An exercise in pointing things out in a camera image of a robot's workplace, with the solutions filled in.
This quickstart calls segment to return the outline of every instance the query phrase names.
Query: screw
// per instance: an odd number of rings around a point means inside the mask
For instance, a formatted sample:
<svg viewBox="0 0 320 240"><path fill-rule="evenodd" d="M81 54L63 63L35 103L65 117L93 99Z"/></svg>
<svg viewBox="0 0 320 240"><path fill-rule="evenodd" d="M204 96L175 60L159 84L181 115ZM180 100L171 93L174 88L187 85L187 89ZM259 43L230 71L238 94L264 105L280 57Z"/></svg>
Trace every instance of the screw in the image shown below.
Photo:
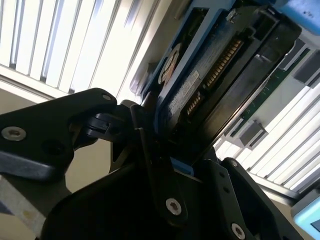
<svg viewBox="0 0 320 240"><path fill-rule="evenodd" d="M103 94L102 97L105 99L105 100L108 100L110 101L111 100L111 97L109 97L108 95L106 94Z"/></svg>
<svg viewBox="0 0 320 240"><path fill-rule="evenodd" d="M232 229L232 232L234 233L234 235L236 235L236 237L238 239L240 239L240 240L246 239L245 232L242 230L242 228L238 224L232 223L231 229Z"/></svg>
<svg viewBox="0 0 320 240"><path fill-rule="evenodd" d="M27 133L20 127L8 126L2 129L1 135L6 140L19 142L26 138Z"/></svg>
<svg viewBox="0 0 320 240"><path fill-rule="evenodd" d="M173 215L178 216L182 212L180 203L174 198L168 198L165 201L165 205L166 205L166 208L169 210L169 212L172 213Z"/></svg>
<svg viewBox="0 0 320 240"><path fill-rule="evenodd" d="M238 163L236 163L235 161L231 160L231 165L234 166L235 168L238 167Z"/></svg>
<svg viewBox="0 0 320 240"><path fill-rule="evenodd" d="M233 19L235 18L235 16L237 15L237 11L236 9L232 9L231 12L229 12L228 16L226 16L226 20L232 24L234 24L235 22L233 21Z"/></svg>

